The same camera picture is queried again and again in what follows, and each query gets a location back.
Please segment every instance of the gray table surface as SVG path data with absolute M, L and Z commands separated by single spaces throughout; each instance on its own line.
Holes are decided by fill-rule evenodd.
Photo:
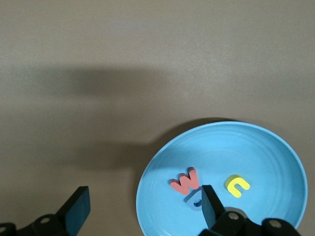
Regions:
M 80 185 L 84 235 L 142 235 L 139 178 L 172 137 L 235 119 L 300 156 L 314 234 L 315 1 L 0 2 L 0 222 L 25 226 Z

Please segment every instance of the screw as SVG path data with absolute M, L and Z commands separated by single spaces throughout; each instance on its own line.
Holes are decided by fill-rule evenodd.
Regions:
M 269 220 L 269 224 L 275 228 L 281 228 L 281 223 L 278 220 Z
M 45 218 L 43 218 L 43 219 L 40 220 L 40 223 L 41 223 L 41 224 L 45 224 L 45 223 L 47 223 L 48 221 L 50 221 L 50 219 L 49 219 L 48 217 L 45 217 Z
M 239 219 L 238 215 L 234 212 L 230 212 L 228 214 L 228 217 L 230 217 L 230 219 L 232 219 L 232 220 L 238 220 Z

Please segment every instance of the red letter w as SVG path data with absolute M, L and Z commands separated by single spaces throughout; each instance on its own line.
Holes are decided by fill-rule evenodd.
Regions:
M 180 174 L 179 182 L 175 179 L 170 180 L 171 187 L 183 195 L 189 194 L 189 187 L 192 189 L 199 188 L 199 181 L 196 169 L 194 167 L 190 167 L 188 169 L 188 172 L 189 176 L 185 174 Z

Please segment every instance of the blue plate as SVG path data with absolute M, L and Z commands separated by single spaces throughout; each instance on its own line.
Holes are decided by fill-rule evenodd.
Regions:
M 257 224 L 268 217 L 284 219 L 295 228 L 301 222 L 308 190 L 294 150 L 267 129 L 224 121 L 177 136 L 150 161 L 136 200 L 144 235 L 197 236 L 207 228 L 202 211 L 192 210 L 186 204 L 187 196 L 170 187 L 170 180 L 188 174 L 190 167 L 196 169 L 200 185 L 213 186 L 224 207 L 243 210 Z M 232 175 L 240 175 L 251 186 L 239 188 L 240 198 L 225 187 Z

